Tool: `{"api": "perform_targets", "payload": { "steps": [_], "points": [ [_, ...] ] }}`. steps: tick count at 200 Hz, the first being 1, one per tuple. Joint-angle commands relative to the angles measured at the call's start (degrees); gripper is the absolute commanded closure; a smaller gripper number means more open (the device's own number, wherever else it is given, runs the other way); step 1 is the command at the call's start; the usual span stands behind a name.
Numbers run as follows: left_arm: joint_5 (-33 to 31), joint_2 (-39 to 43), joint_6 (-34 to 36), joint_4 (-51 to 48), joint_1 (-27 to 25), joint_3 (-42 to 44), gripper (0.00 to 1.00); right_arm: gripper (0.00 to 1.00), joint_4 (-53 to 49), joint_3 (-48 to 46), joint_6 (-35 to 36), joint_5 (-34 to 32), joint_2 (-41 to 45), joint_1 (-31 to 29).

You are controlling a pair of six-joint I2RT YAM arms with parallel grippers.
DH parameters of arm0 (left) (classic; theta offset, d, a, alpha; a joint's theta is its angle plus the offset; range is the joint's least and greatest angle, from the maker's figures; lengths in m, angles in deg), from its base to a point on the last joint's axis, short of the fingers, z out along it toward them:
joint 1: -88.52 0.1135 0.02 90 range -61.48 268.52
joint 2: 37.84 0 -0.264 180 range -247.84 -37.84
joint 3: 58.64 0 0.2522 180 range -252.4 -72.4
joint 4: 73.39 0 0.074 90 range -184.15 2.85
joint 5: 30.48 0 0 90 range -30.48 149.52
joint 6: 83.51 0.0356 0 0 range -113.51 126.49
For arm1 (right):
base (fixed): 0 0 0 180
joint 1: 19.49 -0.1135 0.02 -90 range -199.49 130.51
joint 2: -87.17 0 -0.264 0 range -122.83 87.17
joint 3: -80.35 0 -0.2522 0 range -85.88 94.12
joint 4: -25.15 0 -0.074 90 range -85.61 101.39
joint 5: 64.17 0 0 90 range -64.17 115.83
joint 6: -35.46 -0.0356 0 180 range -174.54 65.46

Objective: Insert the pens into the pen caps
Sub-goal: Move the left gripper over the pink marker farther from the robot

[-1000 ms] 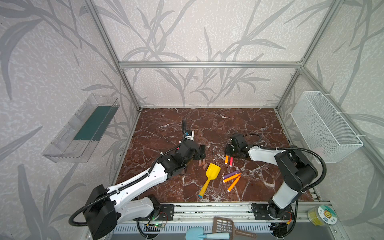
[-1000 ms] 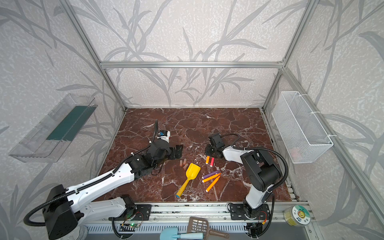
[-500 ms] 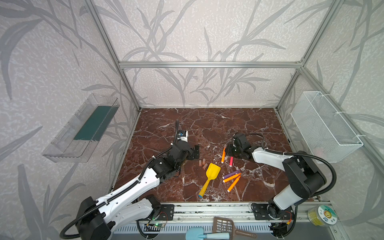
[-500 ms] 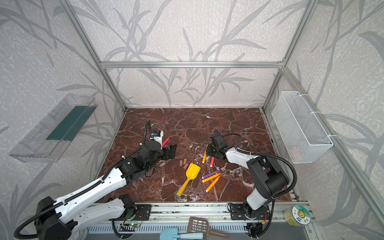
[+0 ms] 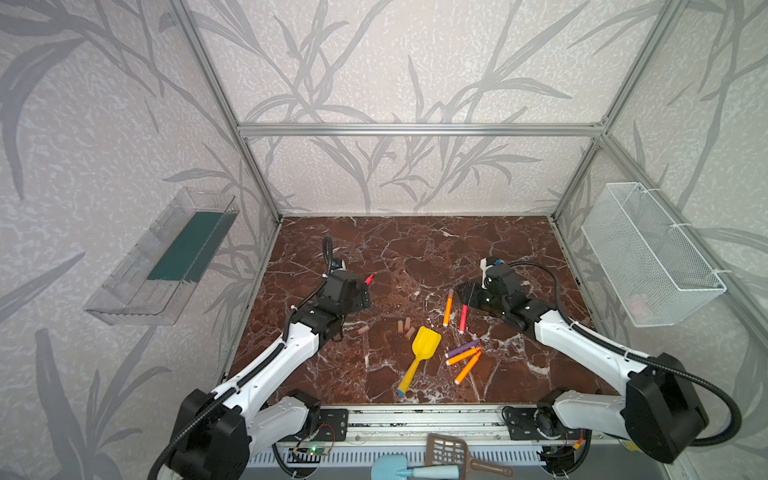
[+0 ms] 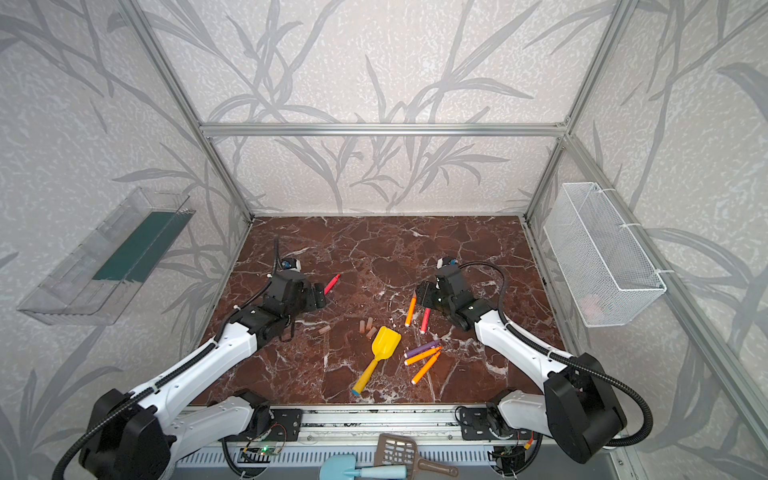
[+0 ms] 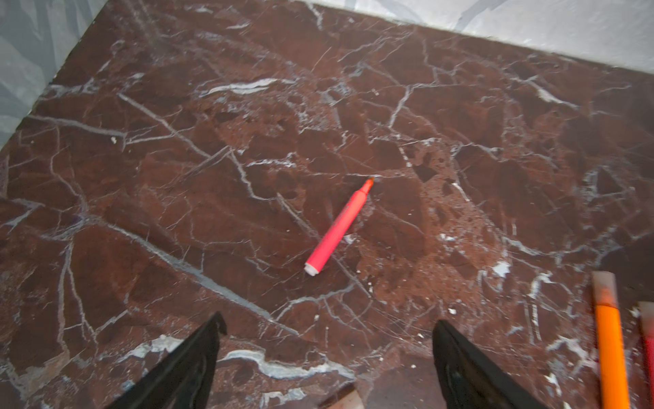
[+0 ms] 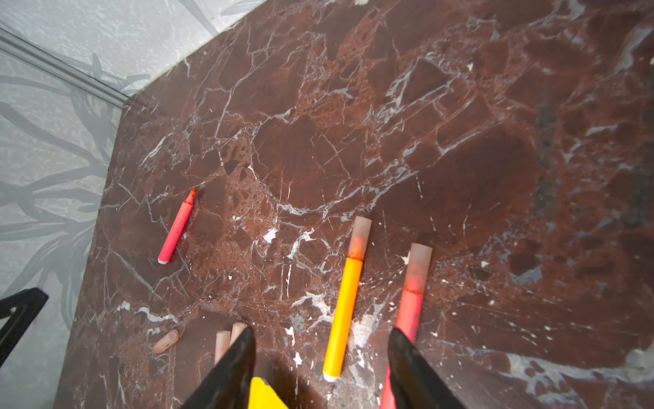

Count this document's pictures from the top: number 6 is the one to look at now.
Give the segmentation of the red marker pen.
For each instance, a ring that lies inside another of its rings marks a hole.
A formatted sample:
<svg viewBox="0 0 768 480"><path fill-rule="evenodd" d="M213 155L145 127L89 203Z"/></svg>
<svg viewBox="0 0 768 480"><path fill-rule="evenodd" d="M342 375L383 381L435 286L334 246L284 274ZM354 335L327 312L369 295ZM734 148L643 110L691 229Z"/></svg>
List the red marker pen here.
<svg viewBox="0 0 768 480"><path fill-rule="evenodd" d="M331 280L328 282L328 284L327 284L327 285L325 286L325 288L324 288L324 294L325 294L325 295L328 295L328 294L329 294L329 293L330 293L330 292L333 290L333 288L336 286L336 284L338 283L338 281L340 280L340 278L341 278L341 275L340 275L340 274L336 274L336 275L335 275L335 276L334 276L334 277L333 277L333 278L332 278L332 279L331 279Z"/></svg>

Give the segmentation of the orange marker pen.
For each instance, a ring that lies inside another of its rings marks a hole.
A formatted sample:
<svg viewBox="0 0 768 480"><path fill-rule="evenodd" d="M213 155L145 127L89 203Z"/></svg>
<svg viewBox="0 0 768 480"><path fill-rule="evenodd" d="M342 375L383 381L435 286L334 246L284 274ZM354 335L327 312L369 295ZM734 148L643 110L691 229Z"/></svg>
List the orange marker pen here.
<svg viewBox="0 0 768 480"><path fill-rule="evenodd" d="M411 297L411 300L409 303L409 308L408 308L406 320L405 320L405 326L412 325L416 304L417 304L417 295L414 294Z"/></svg>

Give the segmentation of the pink marker pen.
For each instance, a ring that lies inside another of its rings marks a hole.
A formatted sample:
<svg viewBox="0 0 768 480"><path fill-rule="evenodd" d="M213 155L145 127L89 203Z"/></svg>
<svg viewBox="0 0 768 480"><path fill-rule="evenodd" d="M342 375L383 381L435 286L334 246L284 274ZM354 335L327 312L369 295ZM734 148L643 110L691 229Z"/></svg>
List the pink marker pen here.
<svg viewBox="0 0 768 480"><path fill-rule="evenodd" d="M425 308L422 323L420 326L420 333L425 334L428 329L428 323L431 315L431 309Z"/></svg>

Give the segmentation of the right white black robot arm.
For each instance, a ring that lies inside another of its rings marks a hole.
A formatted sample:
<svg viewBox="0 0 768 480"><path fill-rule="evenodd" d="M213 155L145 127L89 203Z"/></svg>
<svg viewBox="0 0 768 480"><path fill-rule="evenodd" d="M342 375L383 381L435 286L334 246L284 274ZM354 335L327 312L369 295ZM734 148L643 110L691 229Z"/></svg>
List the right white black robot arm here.
<svg viewBox="0 0 768 480"><path fill-rule="evenodd" d="M485 346L503 355L539 388L510 391L495 402L503 424L547 436L572 460L584 464L599 450L628 447L650 436L654 417L633 388L607 374L588 353L574 356L513 322L505 312L508 280L497 302L474 295L465 265L446 264L416 289L419 305L435 310Z"/></svg>

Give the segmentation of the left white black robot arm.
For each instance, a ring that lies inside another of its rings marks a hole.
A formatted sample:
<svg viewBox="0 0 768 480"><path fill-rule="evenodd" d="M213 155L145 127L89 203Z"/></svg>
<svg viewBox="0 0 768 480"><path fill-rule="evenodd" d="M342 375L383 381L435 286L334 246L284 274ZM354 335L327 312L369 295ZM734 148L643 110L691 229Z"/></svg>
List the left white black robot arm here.
<svg viewBox="0 0 768 480"><path fill-rule="evenodd" d="M296 318L322 309L329 289L296 269L268 283L223 321L216 334L155 378L123 393L112 389L91 412L86 432L63 454L52 478L72 460L98 479L160 479L179 459L229 436L260 434L266 405L245 392L183 416L200 393L285 331Z"/></svg>

